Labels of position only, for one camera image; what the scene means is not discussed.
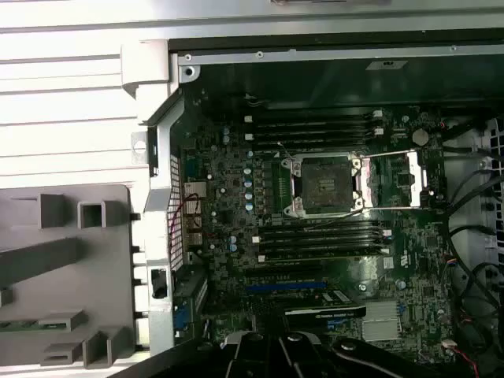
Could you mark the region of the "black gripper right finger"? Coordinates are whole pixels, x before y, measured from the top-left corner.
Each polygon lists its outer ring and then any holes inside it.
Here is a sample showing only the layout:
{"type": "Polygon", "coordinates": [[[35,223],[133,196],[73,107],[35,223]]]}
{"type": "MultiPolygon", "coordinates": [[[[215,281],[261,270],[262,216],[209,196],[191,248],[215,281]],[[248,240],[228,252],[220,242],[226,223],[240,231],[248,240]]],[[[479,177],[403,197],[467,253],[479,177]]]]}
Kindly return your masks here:
{"type": "Polygon", "coordinates": [[[290,334],[279,343],[295,377],[443,377],[359,339],[338,338],[330,347],[314,343],[308,334],[290,334]]]}

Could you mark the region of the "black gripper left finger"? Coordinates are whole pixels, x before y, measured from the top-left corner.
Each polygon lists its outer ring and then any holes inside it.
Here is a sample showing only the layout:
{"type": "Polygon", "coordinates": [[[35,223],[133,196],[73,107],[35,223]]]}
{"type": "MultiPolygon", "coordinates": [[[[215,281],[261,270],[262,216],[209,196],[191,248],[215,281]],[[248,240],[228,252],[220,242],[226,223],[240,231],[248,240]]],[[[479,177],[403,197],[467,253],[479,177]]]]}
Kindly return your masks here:
{"type": "Polygon", "coordinates": [[[129,368],[130,377],[267,377],[270,340],[234,332],[223,346],[191,340],[129,368]]]}

